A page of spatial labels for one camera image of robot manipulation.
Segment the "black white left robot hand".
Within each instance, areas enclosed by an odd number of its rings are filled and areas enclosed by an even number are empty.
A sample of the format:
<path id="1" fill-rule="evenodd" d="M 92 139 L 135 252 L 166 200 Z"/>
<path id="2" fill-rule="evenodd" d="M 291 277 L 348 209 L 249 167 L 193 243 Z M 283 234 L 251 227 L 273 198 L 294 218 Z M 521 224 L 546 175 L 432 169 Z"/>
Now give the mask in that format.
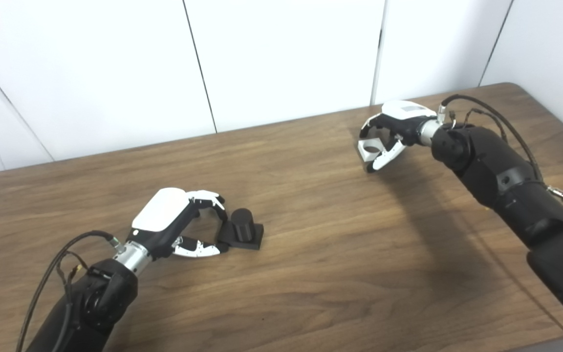
<path id="1" fill-rule="evenodd" d="M 213 209 L 221 223 L 228 220 L 220 194 L 208 190 L 186 192 L 174 187 L 158 190 L 134 218 L 125 249 L 142 250 L 153 261 L 177 255 L 184 258 L 207 258 L 225 254 L 225 243 L 210 243 L 188 238 L 183 230 L 202 209 Z"/>

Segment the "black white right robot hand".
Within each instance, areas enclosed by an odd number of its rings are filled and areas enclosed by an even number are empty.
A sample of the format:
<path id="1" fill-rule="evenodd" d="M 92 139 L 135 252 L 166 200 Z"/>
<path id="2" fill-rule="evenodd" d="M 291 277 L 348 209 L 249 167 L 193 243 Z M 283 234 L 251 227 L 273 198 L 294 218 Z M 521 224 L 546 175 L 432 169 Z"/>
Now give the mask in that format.
<path id="1" fill-rule="evenodd" d="M 442 121 L 438 114 L 418 103 L 405 100 L 385 102 L 381 112 L 366 120 L 358 138 L 364 143 L 371 129 L 389 131 L 387 143 L 372 159 L 365 159 L 366 172 L 374 173 L 395 160 L 407 147 L 422 145 L 429 147 L 436 131 L 441 129 Z"/>

